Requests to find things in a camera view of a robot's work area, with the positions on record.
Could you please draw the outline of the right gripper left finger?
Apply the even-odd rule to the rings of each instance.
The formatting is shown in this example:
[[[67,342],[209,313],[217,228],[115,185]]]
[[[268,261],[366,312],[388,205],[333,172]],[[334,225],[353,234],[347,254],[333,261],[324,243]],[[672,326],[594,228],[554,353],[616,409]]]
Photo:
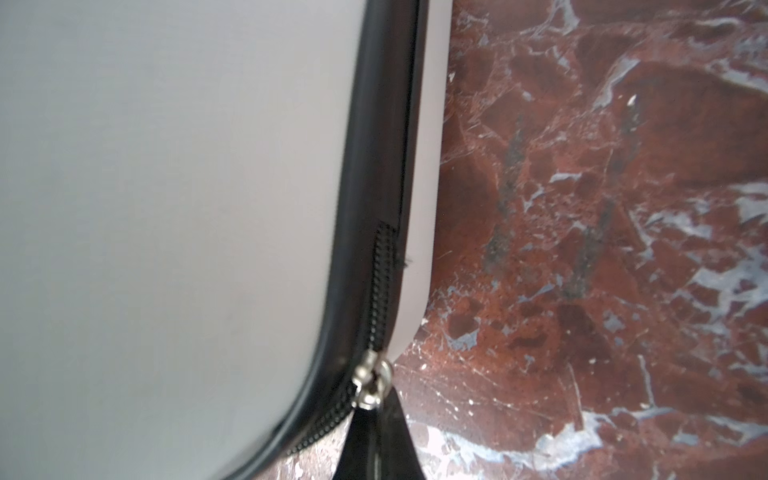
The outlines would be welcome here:
[[[375,478],[375,413],[356,410],[345,439],[333,480]]]

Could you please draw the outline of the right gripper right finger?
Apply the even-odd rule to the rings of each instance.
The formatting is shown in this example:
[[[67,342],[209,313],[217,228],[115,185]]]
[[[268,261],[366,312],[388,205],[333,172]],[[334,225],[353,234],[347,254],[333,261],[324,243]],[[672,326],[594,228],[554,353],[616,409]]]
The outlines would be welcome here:
[[[396,389],[377,412],[375,479],[425,480]]]

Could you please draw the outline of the black and white suitcase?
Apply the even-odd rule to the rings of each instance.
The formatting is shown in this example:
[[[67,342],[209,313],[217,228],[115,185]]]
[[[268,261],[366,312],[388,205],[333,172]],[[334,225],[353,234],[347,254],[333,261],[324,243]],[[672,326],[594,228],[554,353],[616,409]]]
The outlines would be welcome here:
[[[377,412],[449,1],[1,5],[1,475],[250,479]]]

